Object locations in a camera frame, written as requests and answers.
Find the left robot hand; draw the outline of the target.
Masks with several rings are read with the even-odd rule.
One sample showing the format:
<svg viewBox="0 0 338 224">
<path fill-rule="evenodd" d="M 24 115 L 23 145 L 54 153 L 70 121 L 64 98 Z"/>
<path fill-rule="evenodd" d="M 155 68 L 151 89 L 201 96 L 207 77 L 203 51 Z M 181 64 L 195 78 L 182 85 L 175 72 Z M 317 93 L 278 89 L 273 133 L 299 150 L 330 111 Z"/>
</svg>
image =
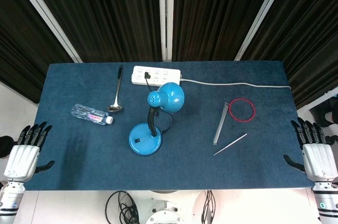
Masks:
<svg viewBox="0 0 338 224">
<path fill-rule="evenodd" d="M 26 126 L 11 152 L 6 164 L 4 176 L 9 182 L 27 182 L 34 174 L 50 169 L 55 161 L 51 160 L 46 165 L 37 166 L 37 161 L 45 143 L 46 137 L 52 126 L 46 122 Z"/>
</svg>

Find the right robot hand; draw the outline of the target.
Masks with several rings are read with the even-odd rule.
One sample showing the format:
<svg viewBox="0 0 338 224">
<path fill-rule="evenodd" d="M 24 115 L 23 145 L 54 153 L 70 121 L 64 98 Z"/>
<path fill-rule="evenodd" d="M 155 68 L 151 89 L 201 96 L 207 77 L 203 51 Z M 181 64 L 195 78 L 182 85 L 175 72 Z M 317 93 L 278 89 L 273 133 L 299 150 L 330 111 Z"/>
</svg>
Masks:
<svg viewBox="0 0 338 224">
<path fill-rule="evenodd" d="M 288 155 L 284 155 L 286 163 L 306 173 L 313 182 L 332 182 L 336 179 L 337 167 L 334 154 L 322 128 L 317 123 L 310 123 L 300 117 L 290 123 L 296 132 L 304 163 L 296 163 Z"/>
</svg>

